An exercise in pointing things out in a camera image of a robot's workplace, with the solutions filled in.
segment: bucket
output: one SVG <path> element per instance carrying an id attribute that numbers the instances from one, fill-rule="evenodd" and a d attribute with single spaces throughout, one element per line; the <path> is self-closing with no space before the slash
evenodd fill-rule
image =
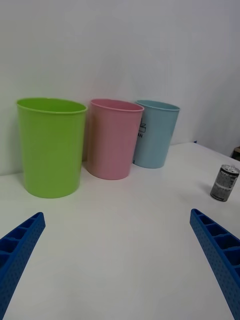
<path id="1" fill-rule="evenodd" d="M 120 100 L 90 102 L 87 170 L 92 175 L 107 180 L 129 175 L 143 110 Z"/>
<path id="2" fill-rule="evenodd" d="M 41 198 L 59 198 L 79 185 L 87 108 L 54 98 L 17 101 L 24 186 Z"/>
<path id="3" fill-rule="evenodd" d="M 161 168 L 168 154 L 180 108 L 152 100 L 138 100 L 136 103 L 144 107 L 144 112 L 133 163 L 144 168 Z"/>

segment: battery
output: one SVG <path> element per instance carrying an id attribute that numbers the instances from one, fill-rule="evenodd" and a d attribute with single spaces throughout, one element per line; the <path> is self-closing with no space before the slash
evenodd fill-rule
<path id="1" fill-rule="evenodd" d="M 219 201 L 227 201 L 239 176 L 239 169 L 223 164 L 218 172 L 210 195 Z"/>

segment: white table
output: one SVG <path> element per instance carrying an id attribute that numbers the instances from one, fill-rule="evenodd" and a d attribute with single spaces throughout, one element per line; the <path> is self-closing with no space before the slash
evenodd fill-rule
<path id="1" fill-rule="evenodd" d="M 46 221 L 4 320 L 233 319 L 189 224 L 198 208 L 240 238 L 240 184 L 227 202 L 209 196 L 229 163 L 240 167 L 173 145 L 163 168 L 132 165 L 123 180 L 83 168 L 79 189 L 58 199 L 27 193 L 21 174 L 1 176 L 0 238 L 36 212 Z"/>

